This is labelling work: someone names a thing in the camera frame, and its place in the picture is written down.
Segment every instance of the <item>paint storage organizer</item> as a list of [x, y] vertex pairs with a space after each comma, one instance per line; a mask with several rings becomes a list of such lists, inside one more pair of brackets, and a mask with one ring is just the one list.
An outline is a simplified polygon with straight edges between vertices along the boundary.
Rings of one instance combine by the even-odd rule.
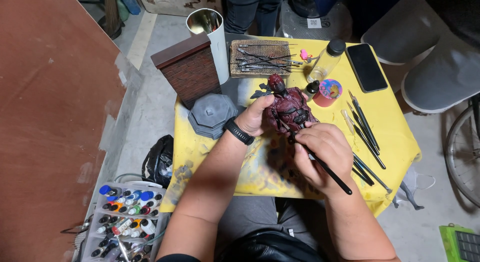
[[[163, 235], [165, 231], [170, 213], [159, 212], [165, 191], [159, 185], [141, 181], [105, 183], [99, 191], [81, 261], [126, 261], [123, 256], [117, 260], [122, 254], [118, 246], [119, 239], [131, 251], [129, 262], [154, 262], [163, 236], [144, 247], [138, 246], [157, 235]], [[139, 210], [135, 207], [138, 205], [141, 209], [149, 209]]]

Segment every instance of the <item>brick pattern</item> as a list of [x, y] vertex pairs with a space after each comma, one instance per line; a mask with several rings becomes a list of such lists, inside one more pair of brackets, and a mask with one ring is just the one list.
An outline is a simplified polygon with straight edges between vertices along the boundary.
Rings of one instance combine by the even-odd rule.
[[221, 94], [219, 78], [210, 46], [160, 69], [188, 109], [208, 94]]

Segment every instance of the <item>gray shorts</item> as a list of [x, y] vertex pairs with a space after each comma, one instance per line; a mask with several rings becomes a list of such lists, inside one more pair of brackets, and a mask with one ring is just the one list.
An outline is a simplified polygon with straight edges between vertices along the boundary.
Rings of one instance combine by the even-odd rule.
[[455, 36], [425, 0], [400, 0], [361, 42], [391, 65], [409, 62], [434, 46], [402, 81], [402, 95], [417, 111], [443, 112], [480, 92], [480, 51]]
[[232, 198], [218, 224], [215, 257], [234, 240], [262, 229], [291, 234], [314, 250], [323, 251], [329, 261], [338, 260], [322, 200], [267, 196]]

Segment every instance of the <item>black watch strap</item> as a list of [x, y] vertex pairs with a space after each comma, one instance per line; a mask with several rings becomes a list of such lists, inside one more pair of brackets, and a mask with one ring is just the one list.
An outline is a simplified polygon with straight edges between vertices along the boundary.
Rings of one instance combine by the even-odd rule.
[[244, 131], [240, 130], [240, 128], [235, 124], [233, 121], [236, 119], [236, 116], [231, 117], [229, 120], [226, 121], [225, 123], [225, 130], [229, 130], [232, 135], [236, 136], [238, 140], [243, 142], [245, 145], [250, 145], [254, 142], [255, 137], [248, 135]]

